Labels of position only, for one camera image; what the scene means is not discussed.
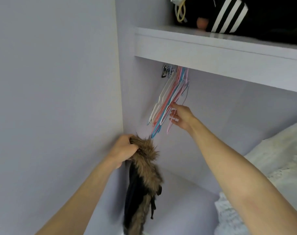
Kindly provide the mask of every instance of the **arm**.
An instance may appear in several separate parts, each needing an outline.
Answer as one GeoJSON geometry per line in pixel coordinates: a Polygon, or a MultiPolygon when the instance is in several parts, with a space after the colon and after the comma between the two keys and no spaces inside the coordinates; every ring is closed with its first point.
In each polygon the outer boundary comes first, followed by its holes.
{"type": "Polygon", "coordinates": [[[297,234],[297,211],[254,165],[217,138],[177,104],[172,122],[185,129],[200,148],[226,197],[254,234],[297,234]]]}
{"type": "Polygon", "coordinates": [[[122,135],[110,153],[99,163],[73,196],[36,235],[82,235],[104,191],[112,171],[130,158],[138,146],[131,135],[122,135]]]}

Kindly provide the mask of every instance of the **white shelf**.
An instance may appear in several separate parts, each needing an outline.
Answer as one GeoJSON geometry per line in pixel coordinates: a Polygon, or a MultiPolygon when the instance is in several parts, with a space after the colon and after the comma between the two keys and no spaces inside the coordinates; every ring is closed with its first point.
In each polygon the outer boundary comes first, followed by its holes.
{"type": "Polygon", "coordinates": [[[174,26],[137,28],[135,55],[297,92],[297,46],[174,26]]]}

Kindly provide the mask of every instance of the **yellow strap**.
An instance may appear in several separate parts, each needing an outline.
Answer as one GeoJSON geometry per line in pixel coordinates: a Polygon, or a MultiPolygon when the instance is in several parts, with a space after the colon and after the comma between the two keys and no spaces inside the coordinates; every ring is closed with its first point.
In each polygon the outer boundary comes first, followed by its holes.
{"type": "Polygon", "coordinates": [[[185,2],[186,2],[186,0],[182,1],[182,3],[179,5],[179,9],[178,9],[178,12],[177,12],[177,21],[179,23],[181,23],[185,19],[185,16],[186,16],[186,5],[185,5],[185,2]],[[182,7],[183,7],[183,13],[182,13],[182,18],[180,19],[180,13],[181,13],[182,7]]]}

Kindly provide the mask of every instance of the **hand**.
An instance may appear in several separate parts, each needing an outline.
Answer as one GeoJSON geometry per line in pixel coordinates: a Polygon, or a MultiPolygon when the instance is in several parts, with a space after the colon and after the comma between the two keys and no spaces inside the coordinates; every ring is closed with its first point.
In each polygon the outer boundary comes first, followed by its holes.
{"type": "Polygon", "coordinates": [[[194,118],[194,115],[192,114],[190,108],[187,106],[178,105],[176,103],[172,103],[170,106],[176,109],[171,110],[170,116],[177,119],[176,121],[170,118],[171,122],[186,130],[188,133],[191,133],[192,127],[190,125],[190,122],[194,118]]]}
{"type": "Polygon", "coordinates": [[[122,162],[129,159],[139,149],[137,145],[130,143],[129,140],[131,136],[133,135],[121,135],[107,155],[108,159],[113,160],[116,168],[119,168],[122,162]]]}

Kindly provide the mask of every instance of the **striped fabric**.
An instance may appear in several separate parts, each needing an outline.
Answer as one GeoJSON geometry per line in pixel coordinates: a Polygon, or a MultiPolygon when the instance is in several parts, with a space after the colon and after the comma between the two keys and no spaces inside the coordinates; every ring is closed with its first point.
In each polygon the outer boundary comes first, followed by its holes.
{"type": "Polygon", "coordinates": [[[242,0],[225,0],[210,32],[234,33],[247,14],[248,8],[242,0]]]}

